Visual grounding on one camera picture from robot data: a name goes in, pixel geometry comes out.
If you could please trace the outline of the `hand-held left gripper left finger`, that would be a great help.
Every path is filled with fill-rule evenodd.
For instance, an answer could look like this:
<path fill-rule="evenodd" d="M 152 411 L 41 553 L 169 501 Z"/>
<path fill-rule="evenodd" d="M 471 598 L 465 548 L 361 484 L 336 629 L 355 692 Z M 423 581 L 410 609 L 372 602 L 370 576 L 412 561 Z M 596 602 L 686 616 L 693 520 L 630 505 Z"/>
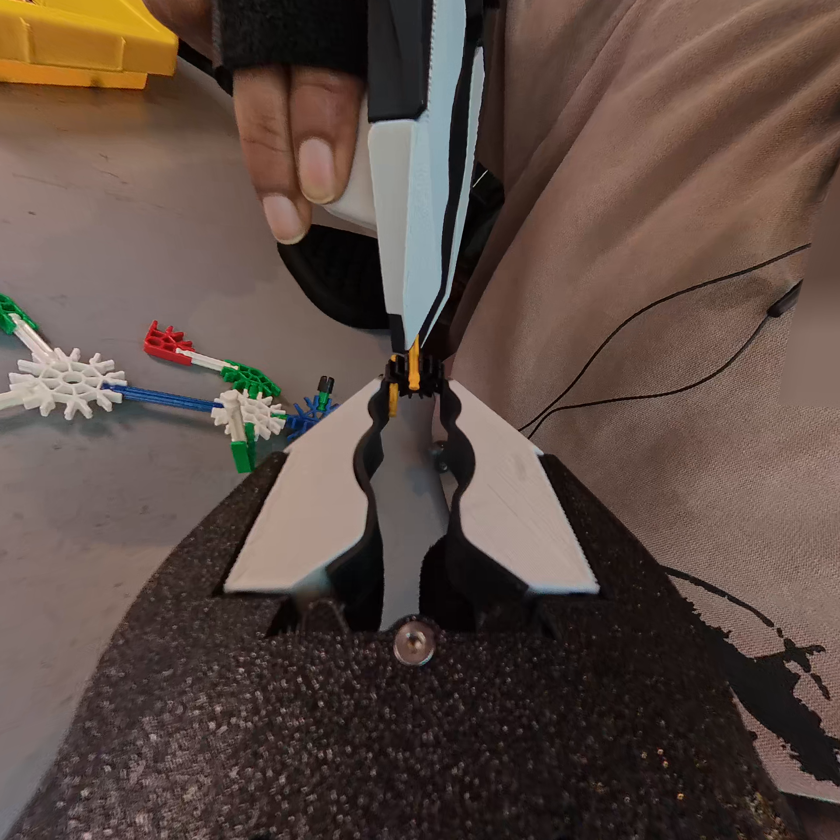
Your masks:
<path fill-rule="evenodd" d="M 353 630 L 380 629 L 384 558 L 371 480 L 389 405 L 389 385 L 372 381 L 288 445 L 226 595 L 286 595 L 299 616 L 332 598 Z"/>

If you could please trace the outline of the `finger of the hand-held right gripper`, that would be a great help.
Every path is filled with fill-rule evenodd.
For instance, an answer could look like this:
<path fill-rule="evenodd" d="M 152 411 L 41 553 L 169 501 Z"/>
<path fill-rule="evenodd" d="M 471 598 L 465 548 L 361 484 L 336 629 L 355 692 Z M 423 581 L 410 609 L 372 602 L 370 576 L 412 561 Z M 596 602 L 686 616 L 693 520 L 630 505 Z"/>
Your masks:
<path fill-rule="evenodd" d="M 424 352 L 445 358 L 485 84 L 483 3 L 433 2 L 430 35 L 424 138 L 432 227 L 424 254 L 432 265 L 421 338 Z"/>
<path fill-rule="evenodd" d="M 369 2 L 368 122 L 385 310 L 405 353 L 443 310 L 466 222 L 470 2 Z"/>

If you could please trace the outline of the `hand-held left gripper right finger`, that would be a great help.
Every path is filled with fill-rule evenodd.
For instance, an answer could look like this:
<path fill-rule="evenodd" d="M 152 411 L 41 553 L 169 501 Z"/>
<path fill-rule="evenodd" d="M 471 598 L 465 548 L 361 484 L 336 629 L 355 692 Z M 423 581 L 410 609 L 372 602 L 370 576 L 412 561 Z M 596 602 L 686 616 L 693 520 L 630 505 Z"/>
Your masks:
<path fill-rule="evenodd" d="M 449 631 L 531 622 L 552 597 L 602 588 L 563 509 L 547 456 L 465 386 L 446 381 L 439 419 L 455 479 L 446 534 L 421 569 L 421 614 Z"/>

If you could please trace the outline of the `black yellow toy wheel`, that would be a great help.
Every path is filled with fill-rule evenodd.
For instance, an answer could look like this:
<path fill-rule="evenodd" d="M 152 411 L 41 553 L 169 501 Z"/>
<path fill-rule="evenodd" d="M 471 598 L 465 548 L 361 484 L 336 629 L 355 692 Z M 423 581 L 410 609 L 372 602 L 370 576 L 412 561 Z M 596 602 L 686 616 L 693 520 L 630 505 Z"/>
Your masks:
<path fill-rule="evenodd" d="M 445 380 L 443 362 L 423 351 L 419 339 L 405 353 L 395 353 L 385 368 L 391 416 L 396 414 L 403 397 L 434 397 L 441 392 Z"/>

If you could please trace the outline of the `yellow plastic bin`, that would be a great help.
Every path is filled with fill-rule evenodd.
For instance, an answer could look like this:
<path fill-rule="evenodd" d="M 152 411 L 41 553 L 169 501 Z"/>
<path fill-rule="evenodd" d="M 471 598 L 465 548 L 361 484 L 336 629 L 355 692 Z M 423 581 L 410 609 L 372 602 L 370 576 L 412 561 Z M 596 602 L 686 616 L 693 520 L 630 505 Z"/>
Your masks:
<path fill-rule="evenodd" d="M 141 1 L 2 1 L 1 82 L 142 90 L 178 38 Z"/>

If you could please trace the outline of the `colourful rod connector toy model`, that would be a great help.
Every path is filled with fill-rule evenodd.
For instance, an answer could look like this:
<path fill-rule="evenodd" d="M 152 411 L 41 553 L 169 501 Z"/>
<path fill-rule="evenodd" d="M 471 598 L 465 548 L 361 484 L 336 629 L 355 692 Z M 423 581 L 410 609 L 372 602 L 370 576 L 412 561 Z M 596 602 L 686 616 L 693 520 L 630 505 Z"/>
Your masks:
<path fill-rule="evenodd" d="M 65 352 L 51 347 L 38 324 L 6 295 L 1 296 L 2 333 L 15 336 L 30 354 L 17 362 L 8 375 L 8 388 L 1 394 L 5 411 L 21 407 L 47 417 L 60 410 L 67 421 L 93 417 L 94 407 L 110 412 L 124 402 L 162 406 L 206 414 L 228 437 L 236 470 L 247 474 L 256 468 L 257 442 L 285 436 L 289 443 L 317 426 L 340 405 L 333 400 L 333 378 L 321 377 L 313 397 L 304 406 L 287 410 L 280 402 L 280 388 L 256 367 L 220 360 L 198 353 L 184 332 L 160 329 L 153 321 L 143 339 L 143 351 L 156 359 L 185 366 L 198 366 L 218 374 L 227 389 L 213 400 L 160 392 L 132 386 L 113 360 L 99 353 L 89 359 L 81 351 Z"/>

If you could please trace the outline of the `person's right hand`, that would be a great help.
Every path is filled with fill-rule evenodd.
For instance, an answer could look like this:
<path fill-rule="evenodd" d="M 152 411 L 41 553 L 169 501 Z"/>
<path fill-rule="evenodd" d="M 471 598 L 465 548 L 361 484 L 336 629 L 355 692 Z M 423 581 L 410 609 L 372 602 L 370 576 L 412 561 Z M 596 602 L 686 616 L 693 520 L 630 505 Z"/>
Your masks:
<path fill-rule="evenodd" d="M 246 169 L 277 242 L 300 242 L 313 207 L 344 193 L 363 95 L 362 79 L 336 70 L 271 65 L 234 71 Z"/>

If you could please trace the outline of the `person's beige printed hoodie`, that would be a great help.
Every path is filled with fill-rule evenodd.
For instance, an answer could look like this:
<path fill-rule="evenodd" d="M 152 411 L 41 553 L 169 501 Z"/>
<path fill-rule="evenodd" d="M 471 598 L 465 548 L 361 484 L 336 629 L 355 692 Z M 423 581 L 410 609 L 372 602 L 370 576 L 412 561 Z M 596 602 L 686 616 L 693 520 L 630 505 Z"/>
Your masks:
<path fill-rule="evenodd" d="M 505 203 L 454 376 L 515 427 L 633 312 L 811 242 L 838 163 L 838 2 L 503 2 L 482 163 Z M 676 572 L 782 791 L 838 803 L 838 410 L 787 406 L 792 312 L 556 455 Z"/>

